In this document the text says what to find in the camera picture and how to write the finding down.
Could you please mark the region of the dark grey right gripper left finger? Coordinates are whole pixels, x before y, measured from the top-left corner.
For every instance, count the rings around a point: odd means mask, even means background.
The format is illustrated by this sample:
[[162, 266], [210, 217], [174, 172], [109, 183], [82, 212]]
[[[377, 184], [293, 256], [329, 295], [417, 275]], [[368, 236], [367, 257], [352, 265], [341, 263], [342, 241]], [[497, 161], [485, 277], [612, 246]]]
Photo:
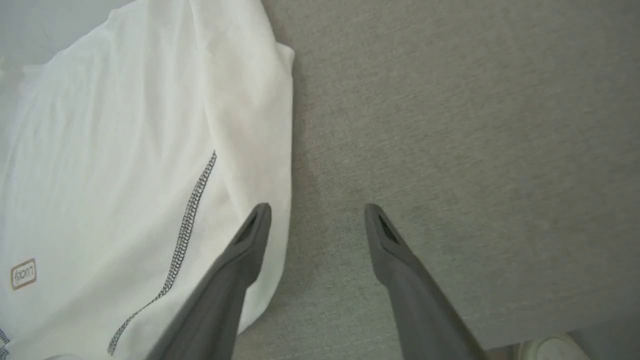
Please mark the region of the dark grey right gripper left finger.
[[149, 360], [230, 360], [247, 290], [261, 273], [272, 223], [258, 203], [147, 354]]

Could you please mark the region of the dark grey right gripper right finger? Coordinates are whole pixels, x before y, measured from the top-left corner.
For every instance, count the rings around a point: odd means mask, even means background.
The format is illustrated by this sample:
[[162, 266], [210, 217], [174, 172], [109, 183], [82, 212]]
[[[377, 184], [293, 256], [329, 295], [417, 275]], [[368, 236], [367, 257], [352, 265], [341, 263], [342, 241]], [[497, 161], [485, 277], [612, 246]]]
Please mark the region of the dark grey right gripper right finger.
[[368, 203], [364, 222], [372, 268], [390, 297], [402, 357], [486, 360], [478, 340], [386, 212]]

